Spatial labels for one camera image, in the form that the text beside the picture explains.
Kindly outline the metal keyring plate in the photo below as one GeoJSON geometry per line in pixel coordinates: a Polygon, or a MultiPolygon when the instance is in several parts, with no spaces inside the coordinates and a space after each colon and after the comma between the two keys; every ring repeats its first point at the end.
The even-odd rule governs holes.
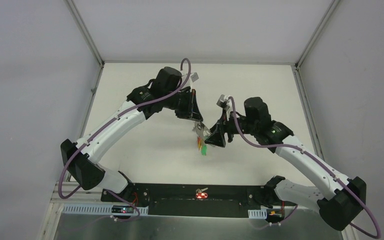
{"type": "Polygon", "coordinates": [[[194,122],[192,131],[195,132],[197,135],[197,143],[199,143],[201,140],[205,140],[211,134],[209,128],[206,127],[205,124],[200,121],[194,122]]]}

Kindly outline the green tag key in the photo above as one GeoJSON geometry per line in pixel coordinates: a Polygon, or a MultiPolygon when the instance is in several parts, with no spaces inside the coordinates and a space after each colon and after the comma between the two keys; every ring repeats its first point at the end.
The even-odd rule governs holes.
{"type": "Polygon", "coordinates": [[[207,155],[207,146],[206,145],[201,146],[200,153],[201,153],[202,156],[206,156],[207,155]]]}

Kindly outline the red tag key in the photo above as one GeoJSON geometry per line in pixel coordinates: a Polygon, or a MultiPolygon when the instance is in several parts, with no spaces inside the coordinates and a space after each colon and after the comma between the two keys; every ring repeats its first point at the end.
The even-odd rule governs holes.
{"type": "Polygon", "coordinates": [[[207,199],[208,198],[208,193],[206,192],[209,188],[198,188],[195,191],[195,198],[196,199],[207,199]]]}

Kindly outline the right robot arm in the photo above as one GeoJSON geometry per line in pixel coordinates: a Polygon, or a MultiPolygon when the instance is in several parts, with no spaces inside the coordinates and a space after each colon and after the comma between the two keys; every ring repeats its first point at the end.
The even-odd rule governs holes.
{"type": "Polygon", "coordinates": [[[231,96],[221,95],[217,105],[220,119],[209,130],[205,143],[224,148],[234,135],[251,135],[252,146],[266,148],[285,159],[312,182],[312,186],[275,176],[264,185],[264,200],[270,205],[291,202],[313,210],[331,228],[342,231],[364,209],[367,184],[360,177],[350,178],[313,155],[293,131],[271,118],[268,105],[260,97],[244,101],[245,114],[236,112],[231,96]]]}

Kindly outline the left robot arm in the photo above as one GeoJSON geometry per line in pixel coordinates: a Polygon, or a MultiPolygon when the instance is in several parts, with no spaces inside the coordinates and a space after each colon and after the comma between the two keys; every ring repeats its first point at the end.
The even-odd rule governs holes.
{"type": "Polygon", "coordinates": [[[120,202],[132,198],[129,179],[118,170],[100,164],[105,153],[126,133],[164,108],[174,111],[179,119],[203,121],[196,90],[186,86],[196,73],[182,75],[172,67],[162,68],[148,84],[136,87],[122,105],[99,127],[76,141],[64,140],[60,145],[64,170],[78,182],[79,188],[95,187],[113,192],[120,202]]]}

